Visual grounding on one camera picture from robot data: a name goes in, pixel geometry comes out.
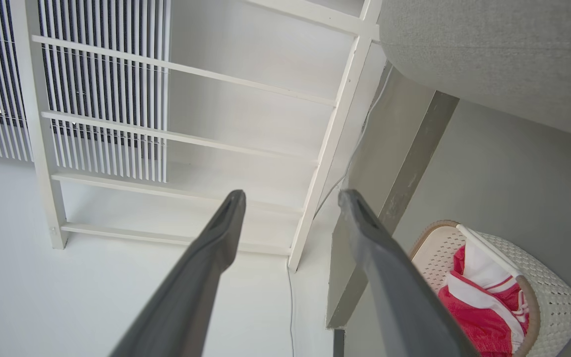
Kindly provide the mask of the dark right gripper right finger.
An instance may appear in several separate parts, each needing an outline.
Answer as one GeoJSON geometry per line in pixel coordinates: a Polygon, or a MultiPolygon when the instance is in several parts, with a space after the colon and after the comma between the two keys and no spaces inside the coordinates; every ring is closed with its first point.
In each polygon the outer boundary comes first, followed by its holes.
{"type": "Polygon", "coordinates": [[[362,194],[342,190],[339,206],[351,253],[371,286],[387,355],[477,357],[478,350],[362,194]]]}

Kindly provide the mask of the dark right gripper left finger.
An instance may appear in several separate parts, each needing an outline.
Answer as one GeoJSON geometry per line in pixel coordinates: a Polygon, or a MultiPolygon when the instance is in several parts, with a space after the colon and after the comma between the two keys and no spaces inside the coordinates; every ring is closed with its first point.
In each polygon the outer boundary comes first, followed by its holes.
{"type": "Polygon", "coordinates": [[[224,199],[111,353],[200,357],[219,280],[235,260],[246,210],[243,190],[224,199]]]}

